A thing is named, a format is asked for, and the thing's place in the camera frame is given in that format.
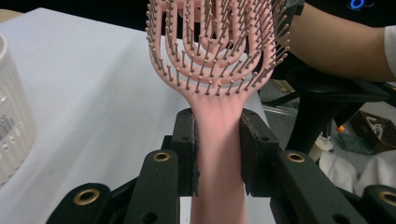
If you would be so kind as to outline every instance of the hair brush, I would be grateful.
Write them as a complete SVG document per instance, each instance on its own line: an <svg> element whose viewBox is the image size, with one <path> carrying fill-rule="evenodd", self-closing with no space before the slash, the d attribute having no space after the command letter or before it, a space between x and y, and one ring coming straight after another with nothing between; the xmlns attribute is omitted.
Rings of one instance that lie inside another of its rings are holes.
<svg viewBox="0 0 396 224"><path fill-rule="evenodd" d="M148 4L146 31L153 67L189 102L197 122L200 176L198 194L191 202L193 224L247 223L239 119L248 97L287 56L285 10L284 0L150 0ZM177 21L178 12L182 22ZM178 27L182 27L181 40ZM166 52L161 52L162 44Z"/></svg>

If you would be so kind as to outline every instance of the screw hole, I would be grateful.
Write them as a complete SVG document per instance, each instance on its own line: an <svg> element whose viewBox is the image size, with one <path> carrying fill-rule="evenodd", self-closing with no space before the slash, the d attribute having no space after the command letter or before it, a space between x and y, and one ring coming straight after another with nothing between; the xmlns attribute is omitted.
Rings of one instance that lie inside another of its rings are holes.
<svg viewBox="0 0 396 224"><path fill-rule="evenodd" d="M157 221L158 217L157 214L155 213L146 213L145 215L142 216L142 222L144 224L150 224L150 223L154 223L155 221Z"/></svg>
<svg viewBox="0 0 396 224"><path fill-rule="evenodd" d="M99 198L100 191L98 189L84 189L76 194L74 203L76 205L87 205Z"/></svg>
<svg viewBox="0 0 396 224"><path fill-rule="evenodd" d="M334 221L339 224L349 224L349 220L342 215L334 215L332 216L332 219L334 219Z"/></svg>
<svg viewBox="0 0 396 224"><path fill-rule="evenodd" d="M268 137L261 137L260 138L263 142L268 142L270 139Z"/></svg>
<svg viewBox="0 0 396 224"><path fill-rule="evenodd" d="M169 153L165 153L165 152L159 152L159 153L156 153L154 156L153 156L153 159L155 160L155 161L167 161L167 160L169 160L171 158L171 155L169 155Z"/></svg>
<svg viewBox="0 0 396 224"><path fill-rule="evenodd" d="M396 193L390 191L379 191L379 198L392 206L396 206Z"/></svg>
<svg viewBox="0 0 396 224"><path fill-rule="evenodd" d="M289 153L288 154L288 159L290 161L294 161L294 162L304 162L305 161L305 158L300 156L297 153Z"/></svg>

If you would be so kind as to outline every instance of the vented brush head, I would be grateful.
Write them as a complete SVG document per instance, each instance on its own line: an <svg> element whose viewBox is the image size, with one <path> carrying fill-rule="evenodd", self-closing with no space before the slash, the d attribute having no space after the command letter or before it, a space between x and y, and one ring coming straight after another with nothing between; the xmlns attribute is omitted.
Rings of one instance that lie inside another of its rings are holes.
<svg viewBox="0 0 396 224"><path fill-rule="evenodd" d="M187 99L194 94L247 98L287 56L285 10L284 0L150 0L146 31L153 66ZM182 24L177 23L178 11ZM200 29L194 30L197 18ZM161 53L163 20L165 53ZM183 28L182 40L177 40L178 26ZM283 42L278 44L281 35Z"/></svg>

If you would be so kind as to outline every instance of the white table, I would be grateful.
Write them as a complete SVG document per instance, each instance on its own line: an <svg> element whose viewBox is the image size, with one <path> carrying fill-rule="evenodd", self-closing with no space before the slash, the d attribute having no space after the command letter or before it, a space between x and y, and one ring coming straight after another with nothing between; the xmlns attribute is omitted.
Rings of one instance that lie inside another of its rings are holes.
<svg viewBox="0 0 396 224"><path fill-rule="evenodd" d="M0 189L0 223L45 223L71 189L111 189L138 176L144 157L189 107L152 69L146 34L44 8L0 24L37 135ZM246 105L263 119L259 97ZM189 223L190 200L181 200ZM274 223L268 199L247 201L249 223Z"/></svg>

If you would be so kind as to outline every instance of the white container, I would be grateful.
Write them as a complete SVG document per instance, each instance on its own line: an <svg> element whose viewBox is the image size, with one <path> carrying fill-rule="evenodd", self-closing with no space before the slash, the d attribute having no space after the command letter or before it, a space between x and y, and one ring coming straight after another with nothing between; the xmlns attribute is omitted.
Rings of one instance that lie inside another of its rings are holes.
<svg viewBox="0 0 396 224"><path fill-rule="evenodd" d="M35 141L35 124L7 41L0 35L0 186L14 175Z"/></svg>

